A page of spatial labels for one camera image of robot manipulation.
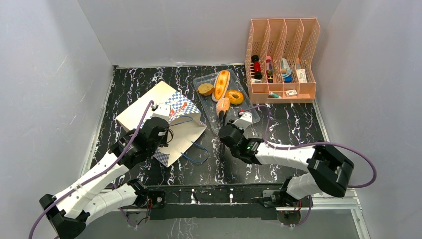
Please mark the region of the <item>small orange fake bread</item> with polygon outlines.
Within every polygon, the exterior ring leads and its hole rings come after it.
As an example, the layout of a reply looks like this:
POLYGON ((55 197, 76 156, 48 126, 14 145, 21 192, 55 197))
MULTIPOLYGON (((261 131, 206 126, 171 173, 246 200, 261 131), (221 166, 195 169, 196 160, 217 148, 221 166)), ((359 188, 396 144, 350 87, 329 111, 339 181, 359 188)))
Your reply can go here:
POLYGON ((230 108, 230 99, 228 97, 220 98, 216 104, 216 113, 220 115, 220 113, 226 114, 230 108))

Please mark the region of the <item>clear plastic tray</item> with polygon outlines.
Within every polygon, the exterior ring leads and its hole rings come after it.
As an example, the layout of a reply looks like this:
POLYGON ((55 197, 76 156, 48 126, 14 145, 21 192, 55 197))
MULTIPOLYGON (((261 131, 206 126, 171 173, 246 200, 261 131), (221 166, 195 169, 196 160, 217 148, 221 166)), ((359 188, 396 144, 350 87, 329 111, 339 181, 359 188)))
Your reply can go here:
POLYGON ((260 121, 257 110, 253 108, 233 70, 221 70, 194 78, 192 85, 215 135, 224 124, 237 120, 245 109, 249 111, 246 112, 246 122, 240 123, 241 127, 246 128, 260 121))

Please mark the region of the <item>round yellow fake bun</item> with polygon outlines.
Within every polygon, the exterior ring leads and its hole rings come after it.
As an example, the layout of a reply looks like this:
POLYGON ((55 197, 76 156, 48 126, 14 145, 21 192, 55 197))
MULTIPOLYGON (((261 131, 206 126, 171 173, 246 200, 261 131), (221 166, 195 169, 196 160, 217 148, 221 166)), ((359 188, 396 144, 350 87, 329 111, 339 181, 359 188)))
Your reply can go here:
POLYGON ((238 90, 227 90, 225 97, 228 97, 233 105, 240 105, 244 101, 243 93, 238 90))

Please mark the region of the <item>brown round fake bread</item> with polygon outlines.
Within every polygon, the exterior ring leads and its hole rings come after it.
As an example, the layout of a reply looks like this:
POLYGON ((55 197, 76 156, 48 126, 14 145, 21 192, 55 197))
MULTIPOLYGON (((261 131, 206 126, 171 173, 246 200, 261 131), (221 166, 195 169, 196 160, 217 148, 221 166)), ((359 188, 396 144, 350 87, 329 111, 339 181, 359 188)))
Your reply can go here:
POLYGON ((213 84, 203 83, 198 86, 198 93, 203 96, 209 96, 214 92, 215 88, 213 84))

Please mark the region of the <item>yellow fake bread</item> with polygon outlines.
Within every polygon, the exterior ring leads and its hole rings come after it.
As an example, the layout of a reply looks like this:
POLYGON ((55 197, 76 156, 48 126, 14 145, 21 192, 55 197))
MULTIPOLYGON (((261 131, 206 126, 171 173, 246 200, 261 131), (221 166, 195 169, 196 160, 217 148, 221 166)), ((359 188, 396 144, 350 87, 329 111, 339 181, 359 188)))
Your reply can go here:
POLYGON ((212 94, 212 100, 217 102, 223 98, 226 94, 230 80, 230 72, 228 70, 222 70, 219 72, 214 82, 214 92, 212 94))

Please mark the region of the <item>checkered paper bread bag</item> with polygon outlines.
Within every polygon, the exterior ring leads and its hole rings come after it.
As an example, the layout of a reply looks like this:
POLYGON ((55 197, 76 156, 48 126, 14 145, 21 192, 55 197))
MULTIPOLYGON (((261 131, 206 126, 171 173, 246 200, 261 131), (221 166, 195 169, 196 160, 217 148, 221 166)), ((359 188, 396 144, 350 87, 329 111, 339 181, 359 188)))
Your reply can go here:
POLYGON ((200 121, 201 112, 181 92, 161 81, 121 112, 116 120, 125 129, 136 129, 140 122, 168 127, 167 147, 154 150, 153 157, 169 167, 203 134, 207 126, 200 121))

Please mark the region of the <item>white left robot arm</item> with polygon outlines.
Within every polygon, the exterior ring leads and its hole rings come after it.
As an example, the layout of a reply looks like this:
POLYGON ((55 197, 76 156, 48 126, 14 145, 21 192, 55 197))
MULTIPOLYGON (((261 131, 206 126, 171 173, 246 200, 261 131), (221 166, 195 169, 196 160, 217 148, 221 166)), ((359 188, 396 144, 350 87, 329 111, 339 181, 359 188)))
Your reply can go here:
POLYGON ((162 191, 149 190, 136 179, 107 193, 101 191, 117 177, 167 146, 168 116, 152 116, 113 144, 103 158, 69 188, 40 200, 45 216, 61 239, 76 238, 95 219, 121 207, 146 207, 162 191))

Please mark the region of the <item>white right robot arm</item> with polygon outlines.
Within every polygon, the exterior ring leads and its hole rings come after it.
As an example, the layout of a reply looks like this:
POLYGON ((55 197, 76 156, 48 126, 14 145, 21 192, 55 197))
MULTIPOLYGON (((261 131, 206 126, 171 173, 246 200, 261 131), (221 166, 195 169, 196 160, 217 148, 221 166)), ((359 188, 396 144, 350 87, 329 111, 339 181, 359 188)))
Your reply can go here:
POLYGON ((276 164, 304 171, 301 176, 287 178, 279 191, 264 192, 256 202, 275 208, 293 206, 302 198, 317 193, 338 198, 345 196, 354 164, 338 149, 324 142, 305 147, 270 145, 263 139, 244 136, 251 124, 252 115, 244 113, 220 128, 220 141, 233 157, 247 164, 276 164))

